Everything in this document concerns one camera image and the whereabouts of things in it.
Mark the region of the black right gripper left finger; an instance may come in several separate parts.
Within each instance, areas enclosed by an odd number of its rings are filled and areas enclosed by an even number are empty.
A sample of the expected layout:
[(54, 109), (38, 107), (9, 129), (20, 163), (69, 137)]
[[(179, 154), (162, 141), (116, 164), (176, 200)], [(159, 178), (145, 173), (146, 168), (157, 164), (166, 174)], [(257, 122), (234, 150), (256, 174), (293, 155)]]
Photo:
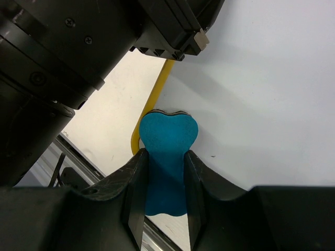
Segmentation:
[(83, 227), (83, 250), (140, 250), (149, 179), (149, 154), (140, 150), (123, 167), (82, 195), (91, 220)]

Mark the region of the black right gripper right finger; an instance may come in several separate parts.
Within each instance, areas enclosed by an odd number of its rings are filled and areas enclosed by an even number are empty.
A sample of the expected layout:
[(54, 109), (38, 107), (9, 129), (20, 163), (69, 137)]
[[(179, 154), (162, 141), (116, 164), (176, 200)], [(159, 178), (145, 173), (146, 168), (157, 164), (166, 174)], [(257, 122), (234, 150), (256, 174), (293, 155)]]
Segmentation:
[(210, 169), (192, 150), (184, 155), (184, 185), (191, 250), (232, 250), (225, 203), (247, 191)]

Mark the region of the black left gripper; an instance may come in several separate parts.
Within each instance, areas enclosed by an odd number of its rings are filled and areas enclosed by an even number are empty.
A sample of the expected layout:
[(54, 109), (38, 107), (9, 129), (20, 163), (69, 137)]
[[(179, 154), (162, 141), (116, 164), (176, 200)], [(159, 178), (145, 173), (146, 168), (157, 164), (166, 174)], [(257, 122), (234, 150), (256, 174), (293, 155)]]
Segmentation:
[(1, 96), (80, 109), (129, 51), (198, 55), (223, 1), (1, 1)]

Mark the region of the blue felt eraser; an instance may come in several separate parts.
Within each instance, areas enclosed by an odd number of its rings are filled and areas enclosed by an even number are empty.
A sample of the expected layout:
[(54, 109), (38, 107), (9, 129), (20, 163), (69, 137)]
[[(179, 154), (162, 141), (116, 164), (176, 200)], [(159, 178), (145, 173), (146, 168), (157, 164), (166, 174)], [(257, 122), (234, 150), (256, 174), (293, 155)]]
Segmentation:
[(153, 110), (141, 119), (139, 136), (149, 154), (145, 214), (185, 215), (184, 155), (197, 139), (196, 120), (183, 111)]

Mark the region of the yellow framed whiteboard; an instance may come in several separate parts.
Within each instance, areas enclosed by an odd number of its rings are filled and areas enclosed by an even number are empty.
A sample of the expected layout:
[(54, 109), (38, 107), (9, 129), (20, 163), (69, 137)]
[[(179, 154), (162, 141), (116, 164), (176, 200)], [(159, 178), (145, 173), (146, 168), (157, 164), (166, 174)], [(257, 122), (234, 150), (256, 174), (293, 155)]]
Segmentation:
[(236, 185), (334, 185), (334, 1), (225, 1), (198, 56), (149, 97), (198, 123), (192, 150)]

